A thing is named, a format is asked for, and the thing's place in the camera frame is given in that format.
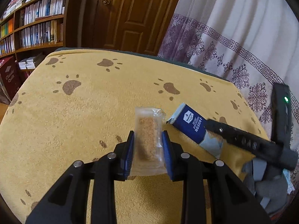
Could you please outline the right grey gloved hand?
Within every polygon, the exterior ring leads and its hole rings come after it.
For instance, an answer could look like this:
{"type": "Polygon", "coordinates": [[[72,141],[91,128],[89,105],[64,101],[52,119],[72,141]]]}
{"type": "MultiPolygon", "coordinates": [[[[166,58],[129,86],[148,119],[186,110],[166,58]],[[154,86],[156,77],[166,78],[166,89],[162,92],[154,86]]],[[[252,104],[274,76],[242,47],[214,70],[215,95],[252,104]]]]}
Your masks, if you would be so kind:
{"type": "Polygon", "coordinates": [[[281,175],[266,178],[267,163],[259,158],[243,164],[242,172],[246,174],[244,185],[258,199],[260,205],[268,214],[281,210],[288,201],[288,195],[295,190],[290,172],[283,170],[281,175]]]}

